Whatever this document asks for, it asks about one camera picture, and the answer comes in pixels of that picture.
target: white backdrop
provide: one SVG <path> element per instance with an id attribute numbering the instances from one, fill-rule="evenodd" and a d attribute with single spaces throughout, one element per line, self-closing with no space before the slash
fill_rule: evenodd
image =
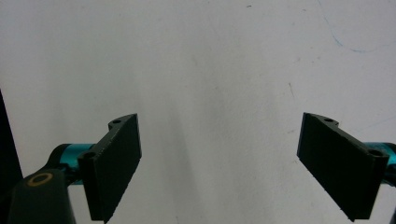
<path id="1" fill-rule="evenodd" d="M 395 24 L 395 0 L 1 0 L 23 174 L 138 113 L 143 159 L 109 223 L 350 223 L 298 161 L 301 120 L 396 142 Z M 389 223 L 395 200 L 382 186 L 356 223 Z"/>

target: blue cylindrical joint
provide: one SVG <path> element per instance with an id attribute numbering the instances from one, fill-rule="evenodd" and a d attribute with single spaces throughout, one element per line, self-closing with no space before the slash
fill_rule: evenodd
<path id="1" fill-rule="evenodd" d="M 383 183 L 396 186 L 396 145 L 392 143 L 364 143 L 368 148 L 378 150 L 389 155 L 387 171 L 384 174 Z"/>
<path id="2" fill-rule="evenodd" d="M 79 173 L 78 156 L 89 150 L 94 144 L 71 144 L 62 154 L 60 164 L 66 165 L 71 173 Z M 82 181 L 76 181 L 73 185 L 82 185 Z"/>

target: white wall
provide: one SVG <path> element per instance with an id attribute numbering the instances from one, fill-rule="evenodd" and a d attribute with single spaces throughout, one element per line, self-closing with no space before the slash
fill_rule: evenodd
<path id="1" fill-rule="evenodd" d="M 138 113 L 143 159 L 110 223 L 350 223 L 298 161 L 301 119 L 396 142 L 395 23 L 395 0 L 2 0 L 23 173 Z M 395 200 L 381 187 L 356 223 L 388 223 Z"/>

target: white surface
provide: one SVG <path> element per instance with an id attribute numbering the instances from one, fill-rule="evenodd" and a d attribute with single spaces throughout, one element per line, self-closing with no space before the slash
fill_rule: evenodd
<path id="1" fill-rule="evenodd" d="M 394 0 L 2 0 L 23 173 L 138 113 L 143 159 L 110 223 L 350 223 L 296 157 L 302 115 L 396 141 L 395 15 Z M 383 186 L 356 223 L 388 223 L 395 200 Z"/>

